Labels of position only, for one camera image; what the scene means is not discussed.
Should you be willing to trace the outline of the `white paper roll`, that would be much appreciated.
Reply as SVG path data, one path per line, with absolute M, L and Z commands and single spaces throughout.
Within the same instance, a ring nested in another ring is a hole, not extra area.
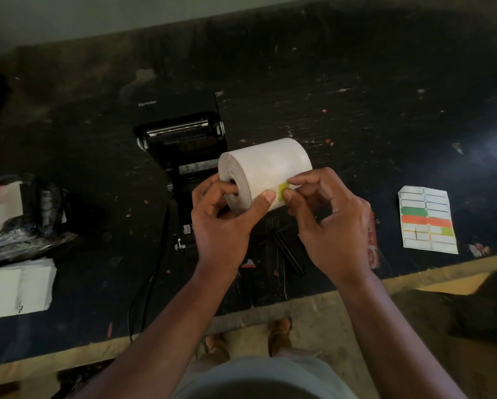
M 248 210 L 265 190 L 276 193 L 269 211 L 284 206 L 277 198 L 279 184 L 312 168 L 305 149 L 292 138 L 226 152 L 218 159 L 219 179 L 238 187 L 236 194 L 225 196 L 228 207 L 236 215 Z

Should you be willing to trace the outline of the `person's left hand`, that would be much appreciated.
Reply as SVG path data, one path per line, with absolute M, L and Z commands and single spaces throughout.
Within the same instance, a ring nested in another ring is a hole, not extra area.
M 192 192 L 192 227 L 198 248 L 193 276 L 209 283 L 232 283 L 247 253 L 252 229 L 245 229 L 245 212 L 219 214 L 226 195 L 238 187 L 214 174 Z

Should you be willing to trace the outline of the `person's left sandalled foot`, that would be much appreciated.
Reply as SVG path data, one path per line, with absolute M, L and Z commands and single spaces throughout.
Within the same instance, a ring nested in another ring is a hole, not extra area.
M 205 355 L 202 359 L 211 364 L 220 365 L 230 361 L 231 357 L 223 333 L 212 334 L 204 338 Z

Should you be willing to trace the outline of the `coloured label sticker sheet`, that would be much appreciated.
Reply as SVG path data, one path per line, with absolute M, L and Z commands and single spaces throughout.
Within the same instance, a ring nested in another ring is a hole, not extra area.
M 398 204 L 404 248 L 458 255 L 447 191 L 403 186 Z

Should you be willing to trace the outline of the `black plastic bag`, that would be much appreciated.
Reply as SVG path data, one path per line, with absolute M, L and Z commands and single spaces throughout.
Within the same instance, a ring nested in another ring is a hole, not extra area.
M 0 172 L 0 267 L 36 259 L 75 239 L 71 198 L 31 173 Z

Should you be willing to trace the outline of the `black roll spindle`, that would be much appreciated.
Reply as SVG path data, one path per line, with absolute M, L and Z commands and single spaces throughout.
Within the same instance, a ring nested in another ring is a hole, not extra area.
M 301 277 L 306 274 L 305 267 L 298 261 L 297 256 L 292 249 L 292 245 L 284 234 L 285 228 L 276 229 L 272 232 L 272 238 L 276 243 L 278 250 L 284 256 L 285 260 L 292 267 L 294 273 Z

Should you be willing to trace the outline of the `person's right forearm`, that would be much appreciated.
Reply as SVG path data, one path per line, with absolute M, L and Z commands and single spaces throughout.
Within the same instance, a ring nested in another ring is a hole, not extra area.
M 369 268 L 331 280 L 381 399 L 468 399 Z

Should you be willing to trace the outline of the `person's grey shirt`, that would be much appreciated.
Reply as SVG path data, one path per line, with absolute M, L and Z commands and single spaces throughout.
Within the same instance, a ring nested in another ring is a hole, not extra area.
M 358 399 L 324 361 L 301 349 L 275 357 L 229 359 L 207 353 L 192 362 L 171 399 Z

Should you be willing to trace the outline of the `person's right sandalled foot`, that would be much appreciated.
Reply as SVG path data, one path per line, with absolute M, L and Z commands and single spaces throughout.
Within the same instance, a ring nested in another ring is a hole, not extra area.
M 269 357 L 277 356 L 283 349 L 292 349 L 292 342 L 289 337 L 291 328 L 292 318 L 290 316 L 272 320 L 268 323 L 267 351 Z

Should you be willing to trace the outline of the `white paper sheets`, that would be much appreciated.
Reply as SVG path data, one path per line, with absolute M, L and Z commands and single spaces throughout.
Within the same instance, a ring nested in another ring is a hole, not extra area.
M 0 318 L 47 310 L 56 274 L 47 257 L 0 267 Z

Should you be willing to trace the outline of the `person's left forearm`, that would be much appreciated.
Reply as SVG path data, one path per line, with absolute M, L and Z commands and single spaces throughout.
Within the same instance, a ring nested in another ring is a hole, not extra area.
M 237 267 L 199 263 L 152 324 L 76 399 L 169 399 L 236 275 Z

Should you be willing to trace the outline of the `person's right hand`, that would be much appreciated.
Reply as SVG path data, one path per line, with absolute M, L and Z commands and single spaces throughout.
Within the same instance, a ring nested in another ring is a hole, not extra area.
M 339 290 L 358 289 L 375 278 L 369 267 L 368 224 L 371 207 L 353 194 L 329 167 L 300 173 L 291 186 L 307 202 L 316 231 L 299 234 L 309 258 Z

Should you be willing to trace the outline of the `red packet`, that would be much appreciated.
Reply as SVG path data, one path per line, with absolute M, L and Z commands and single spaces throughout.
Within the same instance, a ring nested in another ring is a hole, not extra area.
M 376 220 L 373 211 L 370 212 L 368 224 L 368 249 L 369 267 L 371 269 L 379 268 L 380 259 L 376 235 Z

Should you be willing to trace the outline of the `black label printer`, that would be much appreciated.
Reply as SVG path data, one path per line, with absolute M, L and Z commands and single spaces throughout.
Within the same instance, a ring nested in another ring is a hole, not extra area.
M 175 252 L 196 250 L 192 231 L 192 192 L 217 173 L 228 151 L 215 93 L 199 90 L 172 96 L 144 96 L 134 109 L 132 128 L 139 148 L 165 172 L 169 228 Z

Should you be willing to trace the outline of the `person's sandalled foot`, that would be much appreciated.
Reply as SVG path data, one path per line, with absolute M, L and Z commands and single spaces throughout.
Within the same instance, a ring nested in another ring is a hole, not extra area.
M 205 355 L 202 359 L 211 364 L 220 365 L 230 361 L 231 357 L 223 333 L 212 334 L 204 338 Z
M 269 357 L 277 356 L 283 349 L 292 349 L 292 342 L 289 337 L 291 328 L 292 318 L 290 316 L 272 320 L 268 323 L 267 351 Z

